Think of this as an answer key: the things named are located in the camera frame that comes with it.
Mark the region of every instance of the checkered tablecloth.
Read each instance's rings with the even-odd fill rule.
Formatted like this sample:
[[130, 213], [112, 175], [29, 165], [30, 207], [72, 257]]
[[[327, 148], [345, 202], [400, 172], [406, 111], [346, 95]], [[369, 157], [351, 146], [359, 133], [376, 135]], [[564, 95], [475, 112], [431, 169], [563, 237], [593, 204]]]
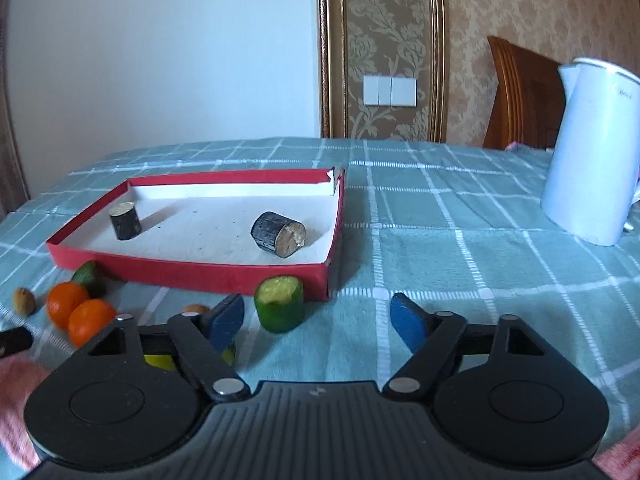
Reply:
[[[640, 419], [640, 217], [638, 229], [604, 248], [581, 242], [540, 209], [550, 155], [429, 143], [265, 139], [133, 150], [74, 171], [0, 224], [0, 319], [14, 288], [41, 301], [70, 273], [44, 242], [124, 179], [143, 174], [246, 168], [347, 167], [344, 224], [332, 264], [333, 297], [308, 304], [308, 319], [281, 336], [260, 329], [253, 302], [238, 342], [238, 370], [259, 379], [385, 381], [409, 352], [389, 323], [403, 291], [428, 310], [470, 322], [517, 314], [596, 384], [609, 401], [606, 443]], [[108, 300], [141, 324], [165, 322], [188, 303], [222, 296], [114, 284]], [[49, 367], [72, 349], [41, 310], [24, 322], [31, 350]]]

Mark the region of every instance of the wooden headboard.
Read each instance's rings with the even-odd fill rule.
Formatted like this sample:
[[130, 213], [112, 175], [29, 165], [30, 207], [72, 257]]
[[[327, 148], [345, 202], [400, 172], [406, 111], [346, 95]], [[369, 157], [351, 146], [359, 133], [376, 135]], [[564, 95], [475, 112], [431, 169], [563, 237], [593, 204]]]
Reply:
[[498, 90], [484, 147], [503, 150], [511, 142], [554, 147], [565, 106], [559, 63], [503, 38], [488, 40]]

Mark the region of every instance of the white wall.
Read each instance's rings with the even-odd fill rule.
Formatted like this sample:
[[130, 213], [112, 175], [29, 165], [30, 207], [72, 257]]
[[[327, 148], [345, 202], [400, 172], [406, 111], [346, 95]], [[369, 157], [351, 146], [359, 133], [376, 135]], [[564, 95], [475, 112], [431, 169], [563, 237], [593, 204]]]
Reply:
[[108, 153], [316, 136], [316, 0], [11, 0], [7, 86], [32, 196]]

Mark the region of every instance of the cardboard tray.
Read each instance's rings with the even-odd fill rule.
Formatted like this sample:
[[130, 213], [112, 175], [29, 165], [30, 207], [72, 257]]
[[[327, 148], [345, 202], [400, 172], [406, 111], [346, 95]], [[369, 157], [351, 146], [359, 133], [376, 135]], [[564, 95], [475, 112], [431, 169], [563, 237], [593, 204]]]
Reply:
[[[259, 283], [300, 278], [308, 300], [329, 297], [328, 267], [340, 231], [344, 171], [247, 170], [130, 178], [48, 241], [55, 263], [96, 260], [114, 277], [151, 285], [252, 295]], [[135, 202], [143, 232], [116, 238], [114, 203]], [[306, 227], [306, 246], [282, 259], [260, 249], [251, 227], [265, 211]]]

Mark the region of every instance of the electric kettle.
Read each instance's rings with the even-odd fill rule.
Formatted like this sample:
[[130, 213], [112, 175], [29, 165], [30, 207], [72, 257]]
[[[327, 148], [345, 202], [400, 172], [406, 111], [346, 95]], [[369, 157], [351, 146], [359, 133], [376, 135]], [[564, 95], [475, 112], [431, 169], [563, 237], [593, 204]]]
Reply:
[[640, 78], [586, 57], [558, 70], [566, 108], [541, 206], [561, 228], [610, 246], [640, 200]]

